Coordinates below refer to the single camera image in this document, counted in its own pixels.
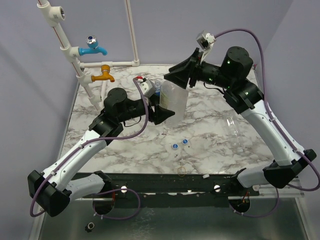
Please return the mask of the orange label clear bottle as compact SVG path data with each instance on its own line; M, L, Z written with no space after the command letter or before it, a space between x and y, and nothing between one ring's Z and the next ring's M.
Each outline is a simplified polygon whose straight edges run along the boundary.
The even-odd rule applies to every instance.
M180 124L185 116L189 92L172 82L165 80L160 87L160 106L175 114L164 121L168 128Z

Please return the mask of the blue label water bottle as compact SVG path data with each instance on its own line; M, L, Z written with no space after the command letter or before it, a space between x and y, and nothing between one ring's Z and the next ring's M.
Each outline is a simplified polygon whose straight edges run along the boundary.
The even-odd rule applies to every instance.
M160 96L161 85L162 85L162 83L161 83L159 80L155 80L155 81L154 81L155 95L158 96L158 97Z

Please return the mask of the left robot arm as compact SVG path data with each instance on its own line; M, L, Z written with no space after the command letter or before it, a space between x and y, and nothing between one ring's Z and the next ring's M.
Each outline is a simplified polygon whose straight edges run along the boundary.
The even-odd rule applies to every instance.
M27 177L32 204L38 204L43 213L55 217L62 213L72 200L97 194L104 198L111 185L102 173L72 180L78 171L112 141L128 140L140 135L149 122L159 125L175 115L160 105L148 104L143 93L140 99L131 100L127 91L116 87L110 90L103 102L104 108L89 125L88 130L63 157L41 172L33 170ZM131 135L121 136L123 124L131 119L145 117L142 128Z

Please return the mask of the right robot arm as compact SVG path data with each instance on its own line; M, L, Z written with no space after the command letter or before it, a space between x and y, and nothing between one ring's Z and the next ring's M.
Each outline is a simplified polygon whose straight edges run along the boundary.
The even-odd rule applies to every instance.
M230 47L221 66L201 62L202 56L196 48L189 58L171 67L164 79L183 89L194 87L197 81L223 88L227 104L251 124L274 157L270 165L238 171L230 191L241 196L254 185L284 188L316 158L315 151L293 143L288 132L269 115L264 94L247 79L253 60L244 48Z

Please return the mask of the clear plastic bottle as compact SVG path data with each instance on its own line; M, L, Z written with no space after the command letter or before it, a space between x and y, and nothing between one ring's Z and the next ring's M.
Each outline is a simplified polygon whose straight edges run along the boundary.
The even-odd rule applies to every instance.
M232 115L228 115L225 119L225 123L232 149L236 153L242 153L244 151L243 138L238 121Z

